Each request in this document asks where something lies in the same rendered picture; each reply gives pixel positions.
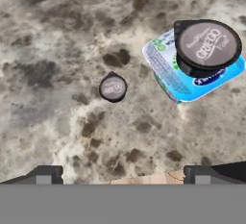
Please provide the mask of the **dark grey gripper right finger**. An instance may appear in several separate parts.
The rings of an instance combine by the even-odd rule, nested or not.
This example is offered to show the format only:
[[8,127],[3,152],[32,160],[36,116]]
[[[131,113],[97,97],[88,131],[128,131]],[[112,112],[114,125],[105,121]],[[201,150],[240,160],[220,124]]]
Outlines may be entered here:
[[246,162],[211,166],[186,165],[184,183],[187,185],[246,185]]

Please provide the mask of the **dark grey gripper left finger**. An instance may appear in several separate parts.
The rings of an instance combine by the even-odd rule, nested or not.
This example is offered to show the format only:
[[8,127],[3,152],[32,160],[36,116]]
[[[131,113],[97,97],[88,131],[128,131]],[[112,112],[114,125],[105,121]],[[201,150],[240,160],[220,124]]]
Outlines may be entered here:
[[5,182],[6,185],[62,185],[63,168],[60,165],[39,165],[26,175]]

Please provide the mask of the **small black yogurt container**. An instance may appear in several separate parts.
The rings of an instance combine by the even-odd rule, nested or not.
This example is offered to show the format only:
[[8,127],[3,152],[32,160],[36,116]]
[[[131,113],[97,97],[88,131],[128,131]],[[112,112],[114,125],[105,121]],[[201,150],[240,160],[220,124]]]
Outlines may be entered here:
[[99,94],[111,103],[117,103],[124,99],[128,89],[123,77],[111,71],[100,83]]

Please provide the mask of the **blue square yogurt container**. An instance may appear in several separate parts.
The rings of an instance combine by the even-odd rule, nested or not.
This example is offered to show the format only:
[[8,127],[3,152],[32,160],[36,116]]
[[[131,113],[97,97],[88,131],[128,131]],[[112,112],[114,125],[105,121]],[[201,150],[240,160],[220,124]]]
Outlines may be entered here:
[[185,75],[176,61],[174,30],[152,39],[142,48],[142,54],[154,71],[155,78],[168,97],[176,103],[196,101],[222,87],[245,70],[240,56],[231,66],[207,78]]

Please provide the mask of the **large black yogurt container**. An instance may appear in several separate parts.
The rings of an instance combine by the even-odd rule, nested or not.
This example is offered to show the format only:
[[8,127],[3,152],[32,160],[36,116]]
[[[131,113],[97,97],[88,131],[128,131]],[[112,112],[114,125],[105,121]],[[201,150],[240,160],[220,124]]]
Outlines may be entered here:
[[177,64],[187,76],[209,77],[233,65],[241,55],[238,33],[221,21],[177,20],[173,29]]

